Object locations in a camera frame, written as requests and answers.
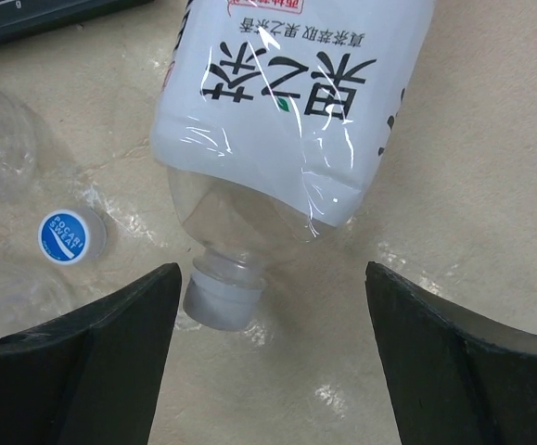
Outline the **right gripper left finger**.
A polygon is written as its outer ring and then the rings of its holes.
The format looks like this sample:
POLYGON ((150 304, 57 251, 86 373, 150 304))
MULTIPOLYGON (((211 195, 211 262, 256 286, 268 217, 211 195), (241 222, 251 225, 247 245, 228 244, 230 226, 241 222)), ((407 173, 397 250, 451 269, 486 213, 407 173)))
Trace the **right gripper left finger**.
POLYGON ((181 286, 166 263, 0 338, 0 444, 146 444, 181 286))

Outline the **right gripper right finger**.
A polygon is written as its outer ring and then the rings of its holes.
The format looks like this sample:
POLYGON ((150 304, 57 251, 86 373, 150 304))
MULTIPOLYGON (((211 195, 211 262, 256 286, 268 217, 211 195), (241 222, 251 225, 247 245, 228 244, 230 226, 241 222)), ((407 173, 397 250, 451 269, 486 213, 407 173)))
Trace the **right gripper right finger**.
POLYGON ((365 293, 403 444, 537 444, 537 335, 373 261, 365 293))

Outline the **juice bottle white cap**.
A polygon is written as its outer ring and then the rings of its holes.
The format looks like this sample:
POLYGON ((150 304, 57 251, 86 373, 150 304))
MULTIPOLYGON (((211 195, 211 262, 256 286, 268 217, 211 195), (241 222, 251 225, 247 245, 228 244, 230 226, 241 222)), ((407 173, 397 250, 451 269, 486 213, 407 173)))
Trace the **juice bottle white cap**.
POLYGON ((210 266, 193 262, 190 280, 185 291, 183 307, 194 321, 222 331, 244 330, 253 317, 265 289, 261 276, 243 268, 229 270, 227 266, 210 266))

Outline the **juice bottle with white label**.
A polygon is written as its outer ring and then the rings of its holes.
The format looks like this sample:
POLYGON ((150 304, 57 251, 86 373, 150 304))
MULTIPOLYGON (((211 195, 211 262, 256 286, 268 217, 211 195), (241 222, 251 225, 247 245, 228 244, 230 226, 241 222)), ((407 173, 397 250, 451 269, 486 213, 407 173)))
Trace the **juice bottle with white label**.
POLYGON ((189 1, 153 124, 198 285, 266 269, 360 207, 432 1, 189 1))

